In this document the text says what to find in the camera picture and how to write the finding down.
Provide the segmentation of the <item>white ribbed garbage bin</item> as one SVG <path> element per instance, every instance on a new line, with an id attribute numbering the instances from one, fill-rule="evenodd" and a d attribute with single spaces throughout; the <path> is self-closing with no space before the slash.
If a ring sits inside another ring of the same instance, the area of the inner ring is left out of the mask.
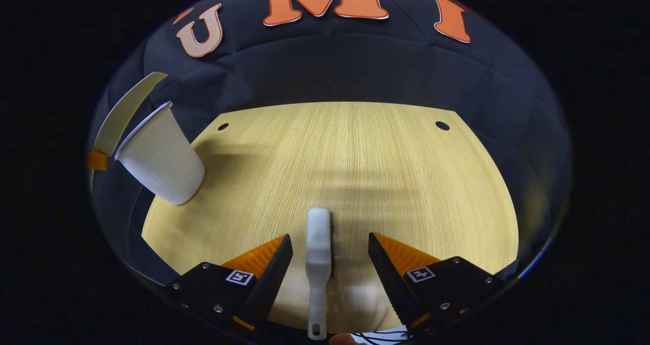
<path id="1" fill-rule="evenodd" d="M 149 114 L 118 146 L 114 159 L 164 201 L 183 205 L 199 190 L 205 166 L 186 139 L 169 101 Z"/>

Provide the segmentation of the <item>wooden desktop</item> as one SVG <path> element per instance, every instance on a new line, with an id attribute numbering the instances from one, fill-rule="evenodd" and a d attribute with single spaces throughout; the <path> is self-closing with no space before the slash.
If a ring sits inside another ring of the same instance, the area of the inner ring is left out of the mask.
<path id="1" fill-rule="evenodd" d="M 290 235 L 294 255 L 269 315 L 281 326 L 307 329 L 311 207 L 332 216 L 330 333 L 400 326 L 368 255 L 371 232 L 490 274 L 517 257 L 510 192 L 453 111 L 371 102 L 258 107 L 219 115 L 192 147 L 205 166 L 201 188 L 181 206 L 153 199 L 142 238 L 183 275 Z"/>

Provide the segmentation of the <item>small broom with white handle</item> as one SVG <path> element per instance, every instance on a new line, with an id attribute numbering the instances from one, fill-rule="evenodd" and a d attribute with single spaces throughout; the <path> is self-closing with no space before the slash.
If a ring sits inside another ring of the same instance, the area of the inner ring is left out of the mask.
<path id="1" fill-rule="evenodd" d="M 313 341 L 327 337 L 327 284 L 333 262 L 331 227 L 331 213 L 327 208 L 309 208 L 306 217 L 307 336 Z"/>

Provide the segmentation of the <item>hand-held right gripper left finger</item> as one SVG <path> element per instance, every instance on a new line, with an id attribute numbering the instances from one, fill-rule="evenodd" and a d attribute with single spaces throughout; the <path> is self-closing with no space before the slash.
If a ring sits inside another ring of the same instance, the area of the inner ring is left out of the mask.
<path id="1" fill-rule="evenodd" d="M 202 262 L 164 287 L 164 297 L 221 330 L 258 330 L 293 258 L 283 234 L 220 265 Z"/>

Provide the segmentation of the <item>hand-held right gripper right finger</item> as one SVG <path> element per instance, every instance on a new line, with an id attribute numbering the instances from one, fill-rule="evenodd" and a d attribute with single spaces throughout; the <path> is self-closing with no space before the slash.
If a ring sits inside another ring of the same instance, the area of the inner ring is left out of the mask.
<path id="1" fill-rule="evenodd" d="M 377 232 L 368 255 L 400 322 L 420 335 L 450 326 L 483 307 L 505 282 L 462 257 L 437 259 Z"/>

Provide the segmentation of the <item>white flat panel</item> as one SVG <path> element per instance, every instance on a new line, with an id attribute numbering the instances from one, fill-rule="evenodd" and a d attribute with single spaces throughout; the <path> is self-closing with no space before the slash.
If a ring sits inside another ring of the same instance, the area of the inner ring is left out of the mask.
<path id="1" fill-rule="evenodd" d="M 399 345 L 412 338 L 406 327 L 397 327 L 374 332 L 352 333 L 356 342 L 364 345 Z"/>

